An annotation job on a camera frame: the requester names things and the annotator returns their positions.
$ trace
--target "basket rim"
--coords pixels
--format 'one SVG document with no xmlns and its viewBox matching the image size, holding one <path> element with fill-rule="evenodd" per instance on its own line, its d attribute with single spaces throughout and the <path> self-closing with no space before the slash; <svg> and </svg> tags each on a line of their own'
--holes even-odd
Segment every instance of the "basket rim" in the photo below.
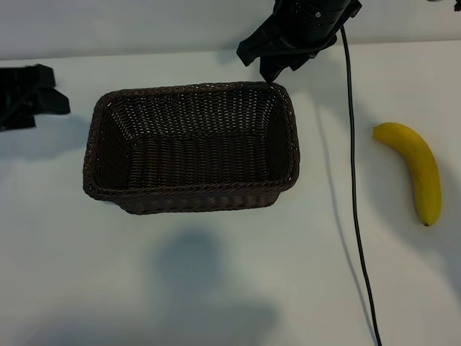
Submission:
<svg viewBox="0 0 461 346">
<path fill-rule="evenodd" d="M 101 107 L 106 107 L 112 100 L 118 97 L 126 97 L 139 93 L 157 94 L 162 96 L 165 94 L 176 94 L 193 91 L 203 91 L 206 89 L 211 92 L 222 90 L 238 89 L 241 87 L 251 87 L 252 89 L 268 90 L 273 89 L 276 95 L 284 102 L 288 109 L 286 112 L 286 121 L 290 126 L 290 140 L 292 141 L 290 155 L 290 169 L 285 177 L 278 180 L 262 180 L 258 182 L 232 182 L 232 183 L 215 183 L 215 184 L 200 184 L 200 185 L 178 185 L 178 186 L 158 186 L 158 187 L 143 187 L 143 188 L 126 188 L 113 189 L 100 187 L 94 180 L 91 163 L 95 162 L 97 151 L 97 139 L 99 137 L 99 125 L 101 117 L 96 116 Z M 287 90 L 276 83 L 268 84 L 263 81 L 240 81 L 229 83 L 202 83 L 191 84 L 186 86 L 166 86 L 142 89 L 123 89 L 116 92 L 105 94 L 94 108 L 93 118 L 89 129 L 89 139 L 86 146 L 86 154 L 84 159 L 84 191 L 87 195 L 97 200 L 120 201 L 120 200 L 137 200 L 149 197 L 161 197 L 170 195 L 199 195 L 208 193 L 266 193 L 266 192 L 282 192 L 290 189 L 299 177 L 300 152 L 299 142 L 297 138 L 297 128 L 295 122 L 295 112 Z"/>
</svg>

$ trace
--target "wicker basket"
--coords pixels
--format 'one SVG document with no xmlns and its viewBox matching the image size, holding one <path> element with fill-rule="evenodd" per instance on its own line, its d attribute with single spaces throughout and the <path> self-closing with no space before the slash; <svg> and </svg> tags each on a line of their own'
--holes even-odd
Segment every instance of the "wicker basket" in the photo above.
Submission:
<svg viewBox="0 0 461 346">
<path fill-rule="evenodd" d="M 133 214 L 266 207 L 294 185 L 299 161 L 280 85 L 122 90 L 94 109 L 84 191 Z"/>
</svg>

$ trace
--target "black cable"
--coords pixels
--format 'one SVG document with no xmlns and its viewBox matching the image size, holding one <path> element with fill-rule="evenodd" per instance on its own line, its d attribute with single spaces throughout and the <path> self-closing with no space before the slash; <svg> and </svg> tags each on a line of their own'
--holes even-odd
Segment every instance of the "black cable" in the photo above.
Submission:
<svg viewBox="0 0 461 346">
<path fill-rule="evenodd" d="M 357 246 L 359 247 L 360 264 L 367 285 L 368 299 L 370 300 L 370 310 L 372 313 L 373 329 L 377 346 L 382 346 L 380 332 L 377 328 L 375 303 L 373 302 L 372 288 L 370 279 L 368 278 L 367 266 L 365 265 L 365 257 L 363 255 L 362 238 L 360 236 L 359 216 L 357 215 L 357 183 L 355 180 L 355 124 L 354 124 L 354 104 L 352 99 L 352 73 L 351 73 L 351 57 L 349 56 L 349 46 L 347 45 L 346 30 L 341 27 L 341 36 L 343 38 L 344 55 L 346 56 L 347 69 L 347 99 L 349 102 L 349 119 L 351 126 L 351 176 L 352 176 L 352 213 L 354 214 L 355 235 L 357 236 Z"/>
</svg>

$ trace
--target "robotic arm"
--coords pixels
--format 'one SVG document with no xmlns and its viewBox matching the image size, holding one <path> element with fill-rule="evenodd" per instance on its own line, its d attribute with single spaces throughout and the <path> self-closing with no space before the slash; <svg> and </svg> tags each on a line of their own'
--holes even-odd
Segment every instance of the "robotic arm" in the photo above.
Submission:
<svg viewBox="0 0 461 346">
<path fill-rule="evenodd" d="M 270 83 L 285 68 L 296 71 L 334 45 L 336 33 L 361 8 L 358 0 L 276 0 L 272 15 L 237 54 L 245 66 L 260 57 L 260 73 Z"/>
</svg>

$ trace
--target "white wall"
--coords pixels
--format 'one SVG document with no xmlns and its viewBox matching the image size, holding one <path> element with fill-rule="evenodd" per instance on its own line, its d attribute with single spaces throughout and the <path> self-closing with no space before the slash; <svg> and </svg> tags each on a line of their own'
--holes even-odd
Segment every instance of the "white wall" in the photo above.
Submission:
<svg viewBox="0 0 461 346">
<path fill-rule="evenodd" d="M 455 0 L 362 0 L 354 41 L 461 39 Z M 0 59 L 234 48 L 274 0 L 1 0 Z"/>
</svg>

